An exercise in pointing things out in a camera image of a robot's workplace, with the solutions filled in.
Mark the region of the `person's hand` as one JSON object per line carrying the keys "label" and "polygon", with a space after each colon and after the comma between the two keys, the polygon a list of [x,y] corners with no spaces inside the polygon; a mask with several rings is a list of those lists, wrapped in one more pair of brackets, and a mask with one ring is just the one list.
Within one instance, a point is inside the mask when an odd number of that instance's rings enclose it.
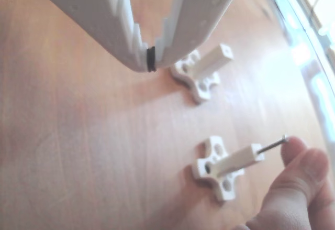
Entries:
{"label": "person's hand", "polygon": [[334,189],[326,153],[290,136],[281,157],[285,168],[259,213],[235,229],[334,229]]}

